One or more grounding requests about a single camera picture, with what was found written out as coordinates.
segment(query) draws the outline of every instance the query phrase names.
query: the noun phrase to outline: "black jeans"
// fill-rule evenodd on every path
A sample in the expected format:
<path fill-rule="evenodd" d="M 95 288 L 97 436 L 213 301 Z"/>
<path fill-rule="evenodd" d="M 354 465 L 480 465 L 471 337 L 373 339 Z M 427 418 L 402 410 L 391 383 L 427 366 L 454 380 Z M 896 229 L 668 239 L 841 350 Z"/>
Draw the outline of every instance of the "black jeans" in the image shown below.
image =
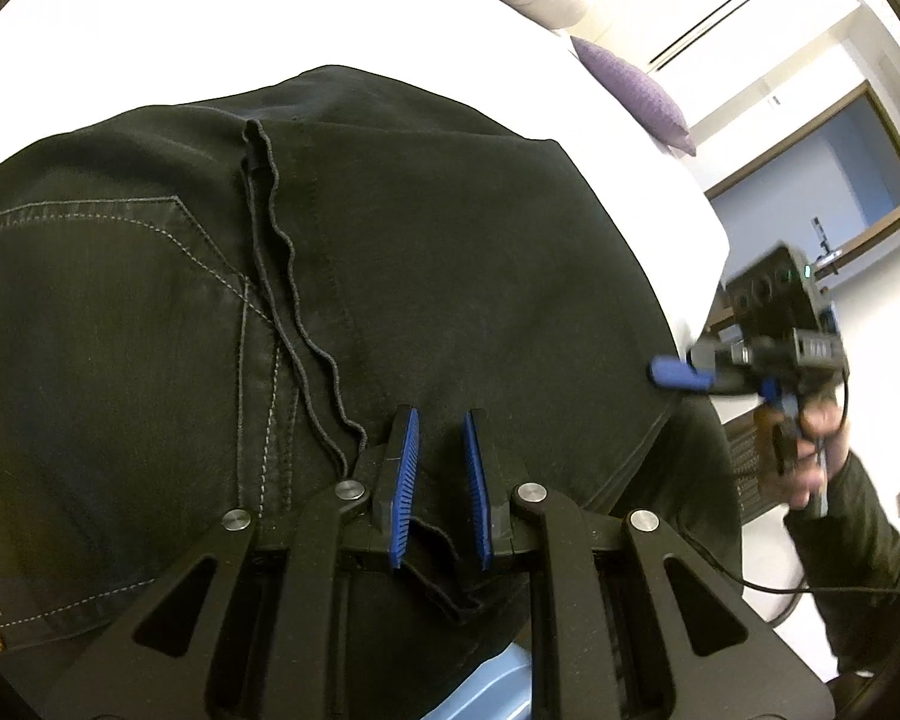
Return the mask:
<path fill-rule="evenodd" d="M 282 544 L 412 403 L 408 570 L 354 581 L 348 675 L 355 718 L 418 718 L 527 615 L 468 568 L 463 413 L 608 511 L 722 461 L 718 425 L 715 460 L 641 470 L 679 449 L 645 374 L 672 352 L 560 147 L 406 84 L 323 68 L 35 143 L 0 166 L 0 664 L 39 704 L 223 512 Z M 704 487 L 686 523 L 733 552 Z"/>

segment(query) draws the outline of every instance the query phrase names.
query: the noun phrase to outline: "black gripper frame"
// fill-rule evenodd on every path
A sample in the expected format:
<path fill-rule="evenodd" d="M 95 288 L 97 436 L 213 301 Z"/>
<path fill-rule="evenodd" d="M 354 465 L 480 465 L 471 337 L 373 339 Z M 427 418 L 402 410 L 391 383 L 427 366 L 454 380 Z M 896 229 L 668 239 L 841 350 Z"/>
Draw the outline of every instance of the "black gripper frame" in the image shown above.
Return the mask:
<path fill-rule="evenodd" d="M 391 521 L 396 466 L 415 410 L 401 406 L 391 439 L 370 450 L 379 464 L 371 495 L 344 482 L 306 504 L 293 530 L 275 618 L 255 622 L 268 646 L 251 709 L 222 709 L 213 700 L 221 651 L 241 570 L 253 560 L 257 518 L 237 509 L 204 533 L 117 618 L 56 683 L 47 720 L 328 720 L 346 710 L 346 597 L 353 570 L 391 571 Z M 184 651 L 168 653 L 141 637 L 194 570 L 212 578 Z"/>
<path fill-rule="evenodd" d="M 533 720 L 832 720 L 826 685 L 666 522 L 541 497 L 487 415 L 470 419 L 490 571 L 530 574 Z"/>

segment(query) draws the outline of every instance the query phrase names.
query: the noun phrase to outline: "bed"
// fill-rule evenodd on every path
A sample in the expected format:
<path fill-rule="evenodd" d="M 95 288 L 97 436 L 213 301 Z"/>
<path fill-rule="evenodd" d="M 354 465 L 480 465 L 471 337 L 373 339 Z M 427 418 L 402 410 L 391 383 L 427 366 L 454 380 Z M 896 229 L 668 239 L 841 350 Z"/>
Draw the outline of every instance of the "bed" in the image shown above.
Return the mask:
<path fill-rule="evenodd" d="M 501 1 L 11 0 L 0 11 L 0 162 L 141 105 L 233 95 L 327 64 L 558 141 L 643 266 L 677 347 L 696 340 L 728 250 L 703 192 L 565 37 Z M 495 661 L 432 719 L 524 716 L 526 656 L 511 648 Z M 496 704 L 478 700 L 494 693 Z"/>

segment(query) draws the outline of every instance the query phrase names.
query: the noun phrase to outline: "white wall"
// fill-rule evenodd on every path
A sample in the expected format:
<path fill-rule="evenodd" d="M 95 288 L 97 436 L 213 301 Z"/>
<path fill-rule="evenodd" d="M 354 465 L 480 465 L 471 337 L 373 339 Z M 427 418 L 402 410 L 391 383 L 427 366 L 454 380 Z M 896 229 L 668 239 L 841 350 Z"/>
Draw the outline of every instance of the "white wall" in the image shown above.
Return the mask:
<path fill-rule="evenodd" d="M 698 140 L 697 156 L 684 157 L 682 162 L 701 189 L 708 190 L 793 135 L 865 80 L 843 46 L 827 47 L 789 76 L 766 79 L 756 103 L 705 140 Z"/>
<path fill-rule="evenodd" d="M 900 529 L 900 246 L 831 295 L 850 354 L 852 445 Z"/>
<path fill-rule="evenodd" d="M 874 11 L 861 9 L 845 48 L 868 79 L 900 136 L 900 45 L 888 38 Z"/>

